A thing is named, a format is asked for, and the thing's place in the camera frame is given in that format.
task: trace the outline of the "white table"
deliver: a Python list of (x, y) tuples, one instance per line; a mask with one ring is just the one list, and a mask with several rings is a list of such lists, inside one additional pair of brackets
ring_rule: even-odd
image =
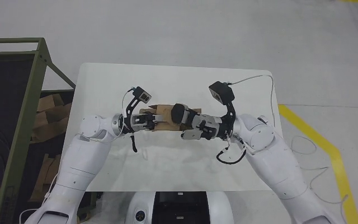
[[(85, 63), (81, 66), (64, 143), (67, 149), (78, 132), (85, 115), (102, 117), (121, 113), (121, 99), (131, 86), (140, 86), (152, 95), (148, 105), (180, 102), (202, 113), (222, 116), (225, 106), (210, 94), (215, 81), (235, 82), (269, 71), (142, 66), (130, 64)], [(271, 80), (254, 78), (232, 86), (237, 114), (265, 115), (273, 120), (270, 107)], [(125, 107), (132, 99), (128, 94)], [(282, 135), (275, 90), (273, 106), (277, 132)], [(134, 113), (148, 105), (140, 103)], [(246, 159), (236, 165), (224, 165), (216, 154), (227, 144), (219, 139), (184, 141), (180, 132), (140, 132), (135, 134), (138, 153), (134, 153), (129, 136), (112, 143), (110, 154), (87, 191), (197, 191), (197, 190), (270, 190)], [(239, 156), (231, 146), (223, 158)]]

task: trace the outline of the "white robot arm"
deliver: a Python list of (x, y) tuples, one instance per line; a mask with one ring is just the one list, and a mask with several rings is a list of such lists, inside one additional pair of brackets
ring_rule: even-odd
[(265, 117), (238, 116), (231, 139), (239, 146), (242, 139), (252, 148), (246, 153), (247, 160), (280, 198), (292, 224), (341, 223), (308, 188), (292, 150)]
[(110, 141), (116, 138), (117, 131), (118, 128), (112, 128), (112, 118), (103, 119), (97, 115), (83, 118), (80, 130), (83, 136), (76, 135), (68, 147), (51, 194), (25, 223), (76, 224), (81, 199), (103, 167), (111, 148)]

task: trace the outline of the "yellow floor line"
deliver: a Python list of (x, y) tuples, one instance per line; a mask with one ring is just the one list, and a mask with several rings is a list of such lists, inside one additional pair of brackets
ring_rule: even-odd
[(331, 158), (332, 168), (336, 176), (336, 182), (341, 199), (343, 199), (345, 195), (348, 195), (348, 198), (343, 204), (347, 223), (357, 223), (358, 213), (339, 149), (331, 144), (328, 140), (326, 140), (318, 132), (316, 132), (304, 120), (294, 114), (287, 106), (279, 105), (279, 111), (284, 118), (296, 126), (301, 132), (303, 132), (308, 138), (310, 138), (329, 155)]

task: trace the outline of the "floor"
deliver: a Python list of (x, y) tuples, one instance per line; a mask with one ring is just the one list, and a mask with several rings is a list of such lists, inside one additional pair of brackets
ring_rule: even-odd
[[(46, 39), (53, 62), (74, 82), (84, 62), (269, 70), (279, 104), (339, 148), (358, 204), (358, 3), (354, 0), (1, 1), (0, 38), (34, 36)], [(33, 48), (0, 45), (0, 50)], [(68, 86), (47, 71), (43, 88)], [(314, 149), (296, 137), (304, 136), (301, 131), (285, 118), (281, 122), (286, 141), (294, 139), (297, 151)], [(302, 167), (331, 164), (319, 147), (312, 155), (296, 155)], [(311, 180), (317, 174), (304, 171), (304, 175)], [(331, 169), (312, 186), (325, 200), (340, 199)], [(117, 223), (130, 196), (124, 194), (105, 194), (100, 203), (109, 200), (112, 205), (98, 206), (89, 223), (104, 216), (110, 217), (107, 223)], [(289, 222), (274, 195), (228, 194), (237, 223), (274, 223), (277, 218)], [(340, 214), (339, 206), (326, 206)]]

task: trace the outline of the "cardboard piece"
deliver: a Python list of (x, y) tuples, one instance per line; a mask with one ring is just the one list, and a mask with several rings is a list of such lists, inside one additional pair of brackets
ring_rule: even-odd
[[(159, 114), (163, 116), (163, 121), (161, 123), (158, 123), (154, 130), (172, 130), (172, 131), (182, 131), (187, 129), (192, 129), (191, 127), (185, 126), (183, 124), (175, 124), (172, 121), (172, 115), (171, 111), (173, 109), (173, 105), (163, 105), (163, 104), (157, 104), (157, 105), (151, 105), (150, 108), (147, 109), (140, 109), (139, 113), (142, 114), (146, 111), (149, 111), (154, 114)], [(201, 114), (201, 109), (193, 109), (194, 111)]]
[(68, 124), (68, 117), (58, 122), (53, 122), (47, 125), (40, 126), (38, 128), (34, 128), (32, 130), (32, 134), (31, 134), (32, 141), (30, 143), (45, 142), (62, 133), (65, 133), (67, 129), (67, 124)]
[(29, 202), (42, 202), (45, 194), (50, 189), (52, 180), (58, 173), (60, 166), (61, 155), (57, 155), (56, 158), (49, 158), (48, 154), (45, 154), (43, 165), (40, 169), (39, 176), (32, 192)]
[(55, 106), (36, 114), (34, 127), (38, 128), (49, 123), (58, 122), (69, 116), (72, 104)]
[(63, 101), (59, 94), (53, 94), (45, 96), (39, 99), (39, 104), (37, 106), (37, 112), (44, 111), (55, 106), (62, 106)]

